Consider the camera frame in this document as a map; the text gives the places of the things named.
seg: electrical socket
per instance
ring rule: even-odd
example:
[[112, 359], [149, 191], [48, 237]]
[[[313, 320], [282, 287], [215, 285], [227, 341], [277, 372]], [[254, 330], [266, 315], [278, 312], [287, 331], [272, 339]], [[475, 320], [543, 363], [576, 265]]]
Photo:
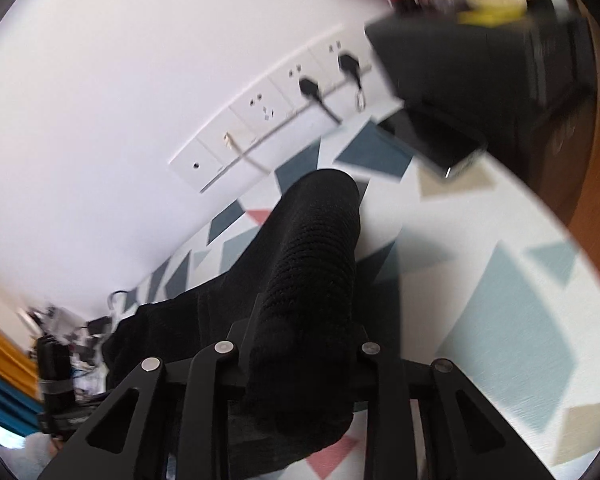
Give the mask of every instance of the electrical socket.
[[196, 139], [225, 165], [231, 164], [239, 156], [236, 150], [227, 145], [224, 138], [227, 133], [231, 134], [242, 152], [248, 150], [258, 140], [247, 125], [229, 108], [222, 110], [202, 127]]
[[338, 32], [314, 43], [309, 52], [317, 59], [327, 76], [334, 84], [344, 81], [345, 75], [340, 71], [338, 56], [349, 52], [358, 58], [360, 70], [371, 67], [372, 47], [366, 38], [365, 29], [359, 27], [342, 28]]
[[303, 77], [309, 77], [318, 83], [322, 93], [333, 88], [333, 82], [308, 50], [288, 59], [269, 74], [269, 79], [296, 110], [301, 110], [311, 101], [300, 91], [299, 83]]
[[267, 77], [249, 88], [229, 108], [258, 137], [265, 136], [295, 113], [292, 105]]
[[224, 166], [197, 139], [191, 139], [169, 163], [196, 191], [202, 190], [222, 171]]

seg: blue-gray shape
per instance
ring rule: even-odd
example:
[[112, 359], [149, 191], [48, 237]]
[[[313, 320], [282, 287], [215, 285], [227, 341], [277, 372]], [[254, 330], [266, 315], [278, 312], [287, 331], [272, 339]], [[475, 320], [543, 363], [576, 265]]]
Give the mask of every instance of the blue-gray shape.
[[198, 251], [197, 253], [193, 253], [193, 268], [197, 269], [199, 264], [202, 263], [202, 260], [206, 258], [210, 251]]
[[160, 267], [154, 270], [154, 273], [151, 275], [151, 282], [149, 283], [149, 295], [146, 297], [147, 303], [154, 302], [155, 295], [158, 293], [158, 287], [160, 286], [160, 282], [164, 276], [164, 271], [167, 270], [167, 265], [169, 265], [169, 260], [170, 258], [165, 260]]
[[224, 242], [220, 259], [220, 274], [231, 269], [231, 266], [240, 258], [240, 255], [249, 246], [259, 230], [260, 226], [251, 228]]
[[356, 186], [358, 186], [358, 193], [360, 195], [360, 201], [358, 202], [358, 205], [362, 204], [362, 199], [365, 196], [366, 188], [368, 187], [368, 185], [369, 182], [364, 182], [361, 180], [356, 181]]
[[546, 428], [575, 366], [554, 318], [501, 245], [437, 355], [536, 431]]
[[571, 240], [534, 247], [526, 251], [562, 286], [567, 286], [571, 279], [578, 252], [579, 248]]
[[413, 153], [368, 122], [335, 160], [402, 178], [412, 158]]
[[189, 253], [187, 253], [187, 256], [184, 257], [176, 271], [171, 275], [169, 281], [164, 286], [164, 293], [167, 297], [167, 300], [172, 300], [173, 298], [179, 296], [185, 290], [187, 290], [187, 277], [189, 275], [190, 254], [191, 252], [189, 251]]
[[307, 146], [277, 168], [276, 179], [280, 193], [284, 193], [307, 173], [315, 171], [318, 168], [318, 155], [320, 155], [320, 140]]
[[130, 290], [125, 297], [125, 308], [122, 312], [126, 312], [138, 302], [138, 289]]
[[389, 250], [386, 260], [380, 267], [374, 283], [382, 283], [387, 280], [396, 280], [400, 276], [400, 261], [398, 261], [398, 242], [394, 242]]
[[209, 226], [209, 238], [206, 242], [209, 245], [212, 241], [218, 238], [222, 232], [227, 229], [232, 223], [244, 214], [244, 209], [237, 200], [231, 202], [223, 211], [219, 212], [211, 221]]
[[376, 276], [376, 283], [448, 262], [453, 257], [449, 250], [436, 241], [403, 227]]

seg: yellow object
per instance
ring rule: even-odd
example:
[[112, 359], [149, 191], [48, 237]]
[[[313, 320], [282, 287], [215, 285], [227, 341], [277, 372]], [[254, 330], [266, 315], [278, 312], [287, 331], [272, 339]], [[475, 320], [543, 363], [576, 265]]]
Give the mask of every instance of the yellow object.
[[34, 399], [38, 398], [38, 368], [0, 333], [0, 377]]
[[458, 23], [463, 25], [479, 25], [481, 27], [497, 27], [505, 23], [515, 22], [524, 16], [526, 9], [519, 7], [500, 7], [479, 10], [468, 10], [458, 13]]

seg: cables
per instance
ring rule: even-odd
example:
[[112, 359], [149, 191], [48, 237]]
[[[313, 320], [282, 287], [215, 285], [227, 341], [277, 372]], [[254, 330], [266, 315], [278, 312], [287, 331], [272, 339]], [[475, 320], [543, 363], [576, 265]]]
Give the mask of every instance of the cables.
[[109, 312], [113, 316], [116, 313], [116, 309], [113, 306], [113, 298], [115, 298], [118, 294], [128, 294], [128, 290], [117, 290], [116, 292], [112, 292], [107, 296], [107, 306], [109, 307]]
[[232, 150], [234, 150], [234, 152], [237, 153], [240, 158], [242, 158], [243, 160], [247, 161], [254, 168], [260, 170], [262, 173], [264, 173], [266, 175], [268, 175], [269, 173], [271, 173], [267, 168], [265, 168], [264, 166], [262, 166], [261, 164], [259, 164], [255, 160], [253, 160], [252, 158], [250, 158], [247, 155], [245, 155], [244, 151], [241, 150], [240, 146], [238, 146], [238, 144], [235, 142], [234, 136], [232, 136], [232, 134], [230, 134], [229, 132], [227, 132], [227, 133], [224, 134], [224, 143], [229, 148], [231, 148]]
[[299, 86], [304, 97], [317, 102], [318, 106], [325, 111], [325, 113], [333, 120], [333, 122], [336, 124], [342, 124], [342, 119], [333, 113], [326, 104], [324, 104], [322, 95], [320, 94], [320, 87], [318, 86], [317, 82], [315, 82], [313, 79], [309, 79], [308, 77], [303, 77], [300, 80]]
[[353, 57], [348, 52], [338, 56], [338, 66], [340, 71], [349, 79], [353, 79], [358, 85], [358, 93], [356, 94], [356, 109], [361, 112], [366, 108], [365, 91], [362, 89], [362, 81], [360, 81], [360, 62], [358, 58]]

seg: black power cord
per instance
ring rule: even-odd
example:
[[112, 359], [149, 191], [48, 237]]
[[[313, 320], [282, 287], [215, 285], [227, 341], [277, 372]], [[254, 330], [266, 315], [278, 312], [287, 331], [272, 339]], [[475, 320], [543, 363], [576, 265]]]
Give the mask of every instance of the black power cord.
[[324, 102], [322, 100], [322, 95], [320, 94], [320, 87], [318, 86], [317, 82], [315, 82], [313, 79], [310, 79], [308, 77], [303, 77], [299, 82], [299, 86], [300, 86], [300, 91], [302, 92], [302, 95], [304, 97], [317, 102], [318, 106], [320, 108], [322, 108], [325, 111], [325, 113], [331, 119], [333, 119], [333, 121], [335, 123], [342, 124], [342, 119], [339, 118], [336, 114], [334, 114], [330, 110], [330, 108], [326, 104], [324, 104]]
[[358, 85], [358, 93], [356, 94], [356, 108], [359, 112], [365, 109], [366, 99], [365, 92], [362, 89], [362, 81], [360, 81], [360, 62], [358, 58], [349, 52], [343, 52], [338, 56], [338, 66], [340, 71], [349, 79], [353, 79]]
[[353, 57], [349, 52], [345, 52], [338, 56], [338, 66], [345, 76], [356, 82], [358, 90], [362, 90], [362, 81], [360, 81], [360, 62], [358, 61], [358, 58]]

